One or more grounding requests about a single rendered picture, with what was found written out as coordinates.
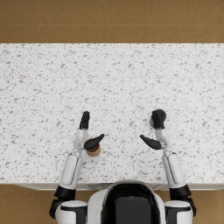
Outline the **brown cup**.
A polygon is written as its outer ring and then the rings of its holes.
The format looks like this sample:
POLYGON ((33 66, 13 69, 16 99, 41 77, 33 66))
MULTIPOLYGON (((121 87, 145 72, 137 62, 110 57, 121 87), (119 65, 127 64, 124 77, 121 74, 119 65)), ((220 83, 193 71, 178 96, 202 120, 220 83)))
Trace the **brown cup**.
POLYGON ((101 152, 100 144, 93 138, 87 140, 86 146, 87 146, 86 148, 87 154, 90 157, 97 157, 101 152))

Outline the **dark grey cup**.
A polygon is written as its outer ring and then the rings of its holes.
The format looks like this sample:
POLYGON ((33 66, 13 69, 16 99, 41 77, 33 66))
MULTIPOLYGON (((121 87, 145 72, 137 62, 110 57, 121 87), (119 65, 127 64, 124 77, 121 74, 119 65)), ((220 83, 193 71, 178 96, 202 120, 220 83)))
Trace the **dark grey cup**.
POLYGON ((162 109, 156 109, 152 112, 150 117, 150 126, 155 130, 161 130, 164 126, 166 119, 166 113, 162 109))

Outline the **robot body dark round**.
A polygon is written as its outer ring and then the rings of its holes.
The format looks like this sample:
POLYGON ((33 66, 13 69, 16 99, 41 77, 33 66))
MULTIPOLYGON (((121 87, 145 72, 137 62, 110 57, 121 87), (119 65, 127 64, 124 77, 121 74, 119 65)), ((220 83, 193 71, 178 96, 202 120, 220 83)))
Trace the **robot body dark round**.
POLYGON ((144 182, 121 180, 90 197, 87 224, 166 224, 165 205, 144 182))

